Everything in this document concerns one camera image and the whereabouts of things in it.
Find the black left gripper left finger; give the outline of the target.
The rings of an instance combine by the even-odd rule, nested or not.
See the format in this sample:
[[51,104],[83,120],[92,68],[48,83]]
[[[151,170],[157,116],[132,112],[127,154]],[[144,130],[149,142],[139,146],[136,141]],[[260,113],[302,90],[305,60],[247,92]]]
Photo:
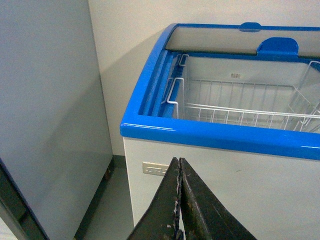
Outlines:
[[173,157],[149,205],[129,240],[182,240],[180,229],[182,198],[181,162]]

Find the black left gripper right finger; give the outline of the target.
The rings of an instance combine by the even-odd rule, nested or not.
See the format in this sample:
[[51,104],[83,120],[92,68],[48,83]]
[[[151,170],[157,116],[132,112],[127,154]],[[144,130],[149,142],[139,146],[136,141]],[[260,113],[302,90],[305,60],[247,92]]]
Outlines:
[[219,201],[185,158],[181,167],[181,213],[187,240],[255,240]]

